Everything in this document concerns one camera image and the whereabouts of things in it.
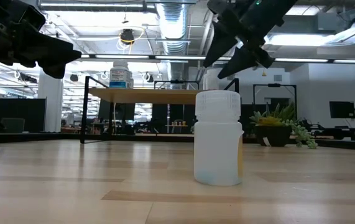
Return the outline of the long ceiling light strip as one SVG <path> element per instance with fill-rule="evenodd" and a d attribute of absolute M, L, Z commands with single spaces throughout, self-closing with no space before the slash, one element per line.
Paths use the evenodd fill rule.
<path fill-rule="evenodd" d="M 83 54 L 79 61 L 123 60 L 166 60 L 166 61 L 204 61 L 205 56 L 192 55 L 122 55 L 122 54 Z M 323 59 L 323 58 L 276 58 L 279 63 L 338 63 L 355 64 L 355 59 Z"/>

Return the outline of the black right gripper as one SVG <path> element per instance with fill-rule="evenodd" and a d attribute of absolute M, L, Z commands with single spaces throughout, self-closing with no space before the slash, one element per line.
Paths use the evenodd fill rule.
<path fill-rule="evenodd" d="M 209 0 L 208 9 L 217 16 L 212 22 L 214 35 L 206 58 L 205 68 L 212 65 L 238 42 L 234 55 L 219 72 L 224 79 L 256 66 L 269 68 L 274 59 L 262 48 L 264 37 L 275 27 L 284 24 L 283 17 L 297 0 Z"/>

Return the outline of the dark room divider panel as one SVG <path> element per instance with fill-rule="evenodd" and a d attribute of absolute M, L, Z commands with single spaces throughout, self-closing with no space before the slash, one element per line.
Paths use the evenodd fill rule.
<path fill-rule="evenodd" d="M 46 99 L 0 98 L 0 131 L 39 133 L 44 130 Z"/>

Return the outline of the white room column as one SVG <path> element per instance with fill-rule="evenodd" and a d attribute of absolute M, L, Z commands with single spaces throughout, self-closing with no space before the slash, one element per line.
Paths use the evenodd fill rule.
<path fill-rule="evenodd" d="M 40 69 L 38 98 L 46 99 L 44 131 L 60 132 L 62 121 L 63 80 L 52 78 Z"/>

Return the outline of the black aluminium table frame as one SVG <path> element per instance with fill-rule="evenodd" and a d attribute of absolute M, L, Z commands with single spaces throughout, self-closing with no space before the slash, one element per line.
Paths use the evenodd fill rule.
<path fill-rule="evenodd" d="M 68 133 L 0 133 L 0 143 L 10 143 L 10 142 L 27 142 L 27 141 L 49 141 L 49 140 L 80 140 L 80 134 L 68 134 Z M 151 141 L 151 142 L 193 142 L 193 136 L 183 136 L 177 135 L 172 136 L 171 134 L 165 135 L 116 135 L 116 136 L 106 136 L 106 135 L 94 135 L 86 134 L 85 143 L 96 142 L 96 141 Z M 344 140 L 330 140 L 330 139 L 317 139 L 316 143 L 319 147 L 333 147 L 340 149 L 353 149 L 355 150 L 355 141 L 344 141 Z"/>

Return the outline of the black metal frame rig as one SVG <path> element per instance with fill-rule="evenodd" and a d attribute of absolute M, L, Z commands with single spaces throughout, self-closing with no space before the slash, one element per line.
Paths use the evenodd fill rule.
<path fill-rule="evenodd" d="M 266 86 L 268 88 L 281 88 L 281 87 L 292 87 L 294 89 L 294 104 L 297 106 L 297 86 L 296 85 L 287 85 L 279 83 L 270 83 L 270 84 L 253 84 L 252 85 L 252 104 L 256 105 L 256 87 L 257 86 Z"/>
<path fill-rule="evenodd" d="M 157 87 L 156 84 L 158 83 L 162 83 L 161 86 Z M 182 84 L 186 84 L 187 85 L 187 90 L 189 89 L 189 87 L 191 86 L 192 83 L 195 83 L 197 85 L 196 90 L 200 90 L 200 82 L 198 81 L 185 81 L 185 80 L 169 80 L 169 81 L 155 81 L 154 82 L 154 89 L 162 89 L 162 86 L 164 84 L 171 84 L 171 85 L 182 85 Z"/>

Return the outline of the succulent plant in black pot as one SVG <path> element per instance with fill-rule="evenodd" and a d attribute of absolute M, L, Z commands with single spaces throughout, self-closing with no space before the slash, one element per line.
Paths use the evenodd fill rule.
<path fill-rule="evenodd" d="M 297 147 L 305 143 L 308 148 L 318 147 L 314 137 L 296 119 L 295 103 L 283 108 L 278 104 L 273 111 L 255 111 L 249 118 L 254 125 L 258 143 L 267 147 L 284 147 L 294 136 Z"/>

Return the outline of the black ceiling device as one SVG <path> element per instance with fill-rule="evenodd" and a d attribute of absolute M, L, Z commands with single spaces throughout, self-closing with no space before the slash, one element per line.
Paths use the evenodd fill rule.
<path fill-rule="evenodd" d="M 125 45 L 131 45 L 134 43 L 134 35 L 132 29 L 123 29 L 119 36 L 121 42 Z"/>

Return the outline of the wooden shelf with black frame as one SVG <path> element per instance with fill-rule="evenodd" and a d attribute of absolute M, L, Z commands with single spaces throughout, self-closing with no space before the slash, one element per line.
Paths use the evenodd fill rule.
<path fill-rule="evenodd" d="M 91 76 L 85 77 L 83 115 L 81 121 L 80 142 L 87 140 L 86 122 L 88 110 L 88 95 L 96 96 L 110 102 L 109 117 L 113 117 L 113 106 L 116 103 L 152 103 L 172 105 L 194 105 L 199 90 L 163 90 L 163 89 L 120 89 L 109 88 L 107 85 Z M 172 134 L 143 134 L 138 136 L 99 136 L 93 138 L 99 141 L 153 141 L 153 142 L 193 142 L 192 136 L 174 136 Z"/>

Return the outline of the silver ribbed ceiling duct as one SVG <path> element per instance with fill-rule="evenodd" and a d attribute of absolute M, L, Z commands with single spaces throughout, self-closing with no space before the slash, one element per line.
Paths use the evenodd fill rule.
<path fill-rule="evenodd" d="M 165 55 L 186 55 L 188 53 L 188 6 L 177 3 L 155 5 L 159 15 L 159 28 Z"/>

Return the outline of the black background monitor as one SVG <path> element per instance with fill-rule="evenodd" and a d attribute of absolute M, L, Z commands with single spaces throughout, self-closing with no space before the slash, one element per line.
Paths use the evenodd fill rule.
<path fill-rule="evenodd" d="M 349 101 L 330 101 L 331 118 L 354 119 L 355 107 Z"/>

